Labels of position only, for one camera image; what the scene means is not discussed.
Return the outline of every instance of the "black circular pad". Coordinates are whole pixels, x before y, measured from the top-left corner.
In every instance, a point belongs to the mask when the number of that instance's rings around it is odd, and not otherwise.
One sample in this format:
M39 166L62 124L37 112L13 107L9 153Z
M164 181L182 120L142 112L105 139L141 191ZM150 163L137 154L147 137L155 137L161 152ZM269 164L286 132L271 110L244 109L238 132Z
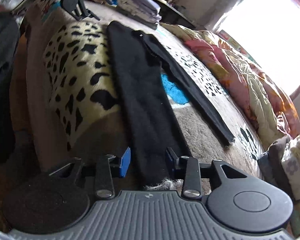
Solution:
M210 214L226 227L247 233L282 228L292 213L292 201L282 190L261 179L223 179L207 200Z
M3 214L14 229L48 234L77 223L89 205L88 195L74 183L43 174L11 192L3 202Z

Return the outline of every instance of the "stack of clothes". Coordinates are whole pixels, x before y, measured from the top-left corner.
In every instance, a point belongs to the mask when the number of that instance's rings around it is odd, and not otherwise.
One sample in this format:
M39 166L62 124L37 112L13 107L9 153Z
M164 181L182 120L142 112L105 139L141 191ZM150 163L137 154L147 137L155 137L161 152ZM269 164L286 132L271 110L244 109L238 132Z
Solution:
M138 21L157 27L162 17L159 15L160 6L152 0L117 0L118 6Z

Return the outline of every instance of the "black fuzzy fabric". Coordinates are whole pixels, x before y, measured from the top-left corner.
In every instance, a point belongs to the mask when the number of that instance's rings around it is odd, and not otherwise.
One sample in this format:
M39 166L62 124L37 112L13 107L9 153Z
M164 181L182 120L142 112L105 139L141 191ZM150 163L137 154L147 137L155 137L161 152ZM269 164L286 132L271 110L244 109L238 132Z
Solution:
M228 145L234 136L220 114L185 70L158 40L119 22L107 28L110 59L124 117L130 128L132 159L137 162L142 186L156 185L169 177L165 149L191 156L161 81L161 67L183 90Z

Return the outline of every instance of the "floral comforter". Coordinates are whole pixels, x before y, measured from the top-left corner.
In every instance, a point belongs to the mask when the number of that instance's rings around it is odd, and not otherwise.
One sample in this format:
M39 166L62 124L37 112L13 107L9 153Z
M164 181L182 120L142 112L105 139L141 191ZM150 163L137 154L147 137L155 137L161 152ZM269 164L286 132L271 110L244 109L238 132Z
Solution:
M210 69L243 110L264 148L284 135L300 134L300 120L290 97L260 66L209 31L161 24L180 38Z

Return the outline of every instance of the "window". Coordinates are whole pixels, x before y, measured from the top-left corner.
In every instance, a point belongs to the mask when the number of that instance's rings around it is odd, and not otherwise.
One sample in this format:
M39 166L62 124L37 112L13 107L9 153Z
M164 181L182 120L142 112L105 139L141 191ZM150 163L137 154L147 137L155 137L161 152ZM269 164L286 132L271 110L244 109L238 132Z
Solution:
M244 0L221 25L290 95L300 85L300 7L291 0Z

